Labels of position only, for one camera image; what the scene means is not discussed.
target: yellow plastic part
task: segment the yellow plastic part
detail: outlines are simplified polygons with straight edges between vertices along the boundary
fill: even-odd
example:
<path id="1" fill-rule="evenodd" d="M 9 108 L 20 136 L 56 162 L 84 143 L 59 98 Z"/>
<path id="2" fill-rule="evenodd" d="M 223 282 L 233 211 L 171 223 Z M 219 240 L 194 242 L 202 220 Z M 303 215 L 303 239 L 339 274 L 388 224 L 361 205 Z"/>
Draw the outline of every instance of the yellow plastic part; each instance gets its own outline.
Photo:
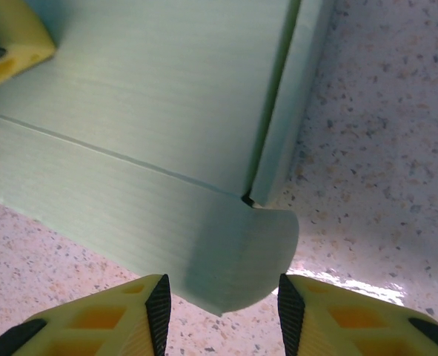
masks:
<path id="1" fill-rule="evenodd" d="M 163 355 L 169 317 L 167 276 L 150 275 L 33 315 L 47 325 L 14 355 Z"/>
<path id="2" fill-rule="evenodd" d="M 51 57 L 56 46 L 41 20 L 22 0 L 0 0 L 0 83 Z"/>
<path id="3" fill-rule="evenodd" d="M 438 322 L 411 309 L 285 275 L 278 305 L 287 356 L 438 356 L 438 345 L 408 319 Z"/>

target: speckled floor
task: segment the speckled floor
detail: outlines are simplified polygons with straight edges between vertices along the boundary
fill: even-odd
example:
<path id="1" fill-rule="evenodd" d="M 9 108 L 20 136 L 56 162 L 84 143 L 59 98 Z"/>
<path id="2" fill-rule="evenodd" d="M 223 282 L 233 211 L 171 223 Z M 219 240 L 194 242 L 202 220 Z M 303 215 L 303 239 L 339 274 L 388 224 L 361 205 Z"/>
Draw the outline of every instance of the speckled floor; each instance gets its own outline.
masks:
<path id="1" fill-rule="evenodd" d="M 291 178 L 292 272 L 438 319 L 438 0 L 338 1 Z M 0 206 L 0 333 L 134 274 Z M 175 297 L 169 355 L 283 355 L 276 296 L 218 319 Z"/>

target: terrazzo floor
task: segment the terrazzo floor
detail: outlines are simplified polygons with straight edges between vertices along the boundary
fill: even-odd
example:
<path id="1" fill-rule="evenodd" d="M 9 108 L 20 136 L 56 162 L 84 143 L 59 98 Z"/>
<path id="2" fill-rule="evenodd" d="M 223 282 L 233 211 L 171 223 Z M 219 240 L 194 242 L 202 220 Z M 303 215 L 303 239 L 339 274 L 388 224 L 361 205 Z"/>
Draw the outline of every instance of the terrazzo floor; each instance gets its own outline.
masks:
<path id="1" fill-rule="evenodd" d="M 438 0 L 339 0 L 276 207 L 293 273 L 438 320 Z M 136 278 L 0 205 L 0 334 Z M 276 295 L 217 318 L 173 299 L 168 355 L 283 355 Z"/>

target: textured surface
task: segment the textured surface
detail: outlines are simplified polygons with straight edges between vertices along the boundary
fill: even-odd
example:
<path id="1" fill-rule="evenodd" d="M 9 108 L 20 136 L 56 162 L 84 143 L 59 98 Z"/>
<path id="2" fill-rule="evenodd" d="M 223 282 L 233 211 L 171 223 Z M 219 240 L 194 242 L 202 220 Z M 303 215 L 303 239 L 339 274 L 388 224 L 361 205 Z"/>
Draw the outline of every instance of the textured surface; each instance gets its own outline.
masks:
<path id="1" fill-rule="evenodd" d="M 0 87 L 0 116 L 247 192 L 290 0 L 29 3 L 59 51 Z"/>
<path id="2" fill-rule="evenodd" d="M 154 356 L 164 356 L 171 314 L 171 290 L 167 274 L 162 277 L 147 299 L 146 312 Z"/>
<path id="3" fill-rule="evenodd" d="M 324 56 L 276 203 L 300 217 L 293 270 L 438 320 L 438 0 L 338 0 Z M 134 277 L 0 207 L 0 334 Z M 284 354 L 275 295 L 222 318 L 174 296 L 168 339 L 170 356 Z"/>
<path id="4" fill-rule="evenodd" d="M 277 307 L 286 356 L 296 356 L 302 338 L 306 305 L 285 274 L 279 278 Z"/>
<path id="5" fill-rule="evenodd" d="M 25 343 L 30 342 L 45 326 L 43 319 L 29 320 L 13 326 L 0 336 L 0 356 L 11 356 Z"/>

